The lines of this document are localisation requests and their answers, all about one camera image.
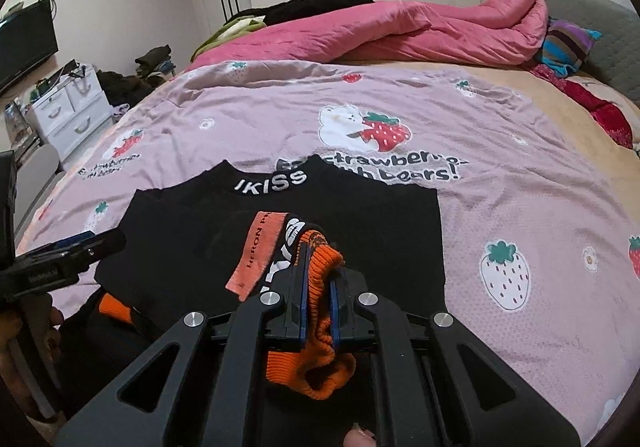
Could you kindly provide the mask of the person left hand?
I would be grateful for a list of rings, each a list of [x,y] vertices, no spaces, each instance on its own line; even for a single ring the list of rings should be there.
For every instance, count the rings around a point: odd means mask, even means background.
[[[58,330],[46,293],[1,305],[1,383],[29,418],[53,423],[61,412],[61,384],[54,364]]]

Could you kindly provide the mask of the person right hand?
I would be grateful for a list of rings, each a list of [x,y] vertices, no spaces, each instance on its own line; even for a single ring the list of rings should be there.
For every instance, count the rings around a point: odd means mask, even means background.
[[[345,436],[344,447],[376,447],[376,438],[373,433],[363,430],[361,427],[353,427]]]

